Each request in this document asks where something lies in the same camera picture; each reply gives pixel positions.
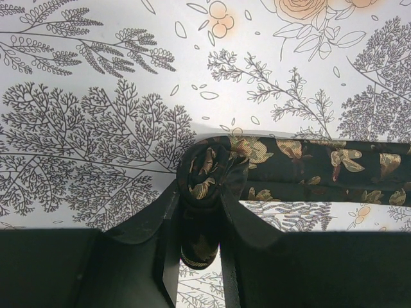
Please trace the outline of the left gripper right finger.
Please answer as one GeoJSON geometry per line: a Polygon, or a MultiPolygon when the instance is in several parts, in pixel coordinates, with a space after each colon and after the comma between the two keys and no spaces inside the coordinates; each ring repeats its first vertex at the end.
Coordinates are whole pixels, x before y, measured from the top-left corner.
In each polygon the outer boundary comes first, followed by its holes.
{"type": "Polygon", "coordinates": [[[409,307],[410,234],[282,232],[224,189],[227,307],[409,307]]]}

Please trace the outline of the black gold floral tie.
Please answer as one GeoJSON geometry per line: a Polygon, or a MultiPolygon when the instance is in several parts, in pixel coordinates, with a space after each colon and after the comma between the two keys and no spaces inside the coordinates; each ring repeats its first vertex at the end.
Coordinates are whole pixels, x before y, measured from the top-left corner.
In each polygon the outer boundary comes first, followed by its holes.
{"type": "Polygon", "coordinates": [[[220,196],[235,201],[348,201],[410,205],[410,146],[256,136],[202,140],[182,157],[181,259],[207,268],[220,243],[220,196]]]}

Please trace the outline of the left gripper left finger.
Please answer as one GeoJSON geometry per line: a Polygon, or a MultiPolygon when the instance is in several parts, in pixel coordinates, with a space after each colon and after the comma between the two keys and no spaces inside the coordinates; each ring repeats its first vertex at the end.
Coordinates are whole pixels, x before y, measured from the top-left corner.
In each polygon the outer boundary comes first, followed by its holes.
{"type": "Polygon", "coordinates": [[[120,225],[1,231],[2,307],[175,307],[179,192],[120,225]]]}

